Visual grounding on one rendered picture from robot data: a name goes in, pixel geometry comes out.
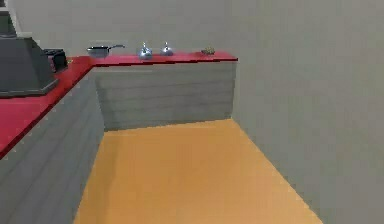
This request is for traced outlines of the grey cabinet with red worktop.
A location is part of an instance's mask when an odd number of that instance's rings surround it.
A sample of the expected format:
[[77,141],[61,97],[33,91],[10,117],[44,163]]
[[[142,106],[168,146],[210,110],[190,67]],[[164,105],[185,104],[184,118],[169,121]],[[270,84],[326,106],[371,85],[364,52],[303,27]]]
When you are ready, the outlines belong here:
[[0,224],[72,224],[105,132],[229,118],[236,65],[78,56],[48,94],[0,99]]

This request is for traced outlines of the silver kettle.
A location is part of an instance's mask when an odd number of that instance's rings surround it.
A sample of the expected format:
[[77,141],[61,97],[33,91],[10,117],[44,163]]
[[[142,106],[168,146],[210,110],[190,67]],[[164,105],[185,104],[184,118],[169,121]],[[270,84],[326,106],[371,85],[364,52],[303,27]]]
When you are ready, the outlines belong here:
[[164,43],[164,46],[161,48],[160,54],[163,56],[172,56],[173,49],[169,47],[167,42]]
[[138,57],[142,60],[151,59],[153,56],[152,50],[147,47],[146,43],[142,43],[142,47],[138,51]]

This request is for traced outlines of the dark grey frying pan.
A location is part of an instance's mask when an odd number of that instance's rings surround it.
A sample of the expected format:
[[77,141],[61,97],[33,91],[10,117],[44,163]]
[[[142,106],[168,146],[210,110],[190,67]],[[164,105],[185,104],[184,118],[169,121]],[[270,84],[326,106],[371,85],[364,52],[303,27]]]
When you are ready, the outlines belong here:
[[110,50],[113,48],[124,48],[124,45],[113,45],[113,46],[92,46],[87,49],[87,53],[93,58],[106,58]]

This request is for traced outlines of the black toaster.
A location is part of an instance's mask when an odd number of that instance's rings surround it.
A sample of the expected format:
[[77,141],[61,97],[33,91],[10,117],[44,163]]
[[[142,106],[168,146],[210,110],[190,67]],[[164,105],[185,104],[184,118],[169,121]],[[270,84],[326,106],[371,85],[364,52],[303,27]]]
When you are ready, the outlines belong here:
[[63,49],[44,49],[43,52],[48,57],[51,70],[56,73],[68,67],[66,54]]

